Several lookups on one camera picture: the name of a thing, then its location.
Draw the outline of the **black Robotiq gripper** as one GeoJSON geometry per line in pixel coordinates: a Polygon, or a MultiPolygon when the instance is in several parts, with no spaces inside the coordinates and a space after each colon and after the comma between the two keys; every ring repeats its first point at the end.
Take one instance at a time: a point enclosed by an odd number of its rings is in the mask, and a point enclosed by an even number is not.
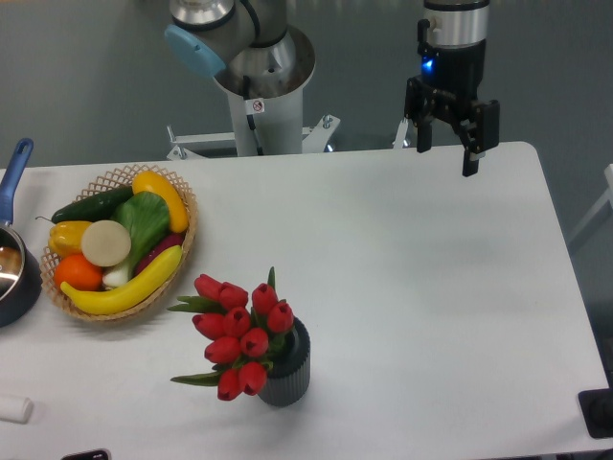
{"type": "Polygon", "coordinates": [[[484,39],[451,47],[423,41],[418,46],[420,73],[406,83],[404,116],[417,130],[417,152],[431,149],[433,121],[458,128],[464,177],[476,174],[486,151],[499,145],[500,103],[478,98],[486,48],[484,39]]]}

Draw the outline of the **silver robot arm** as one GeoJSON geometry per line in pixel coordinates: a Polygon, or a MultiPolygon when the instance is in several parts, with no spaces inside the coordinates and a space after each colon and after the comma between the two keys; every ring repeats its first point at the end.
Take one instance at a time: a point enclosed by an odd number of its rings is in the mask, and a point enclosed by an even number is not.
{"type": "MultiPolygon", "coordinates": [[[[432,147],[432,124],[449,125],[464,147],[463,174],[499,144],[500,104],[481,101],[487,1],[426,1],[417,23],[420,73],[408,79],[394,148],[417,134],[432,147]]],[[[225,92],[238,155],[323,152],[339,125],[303,125],[303,90],[315,69],[311,42],[287,22],[284,1],[172,1],[164,37],[176,58],[225,92]]]]}

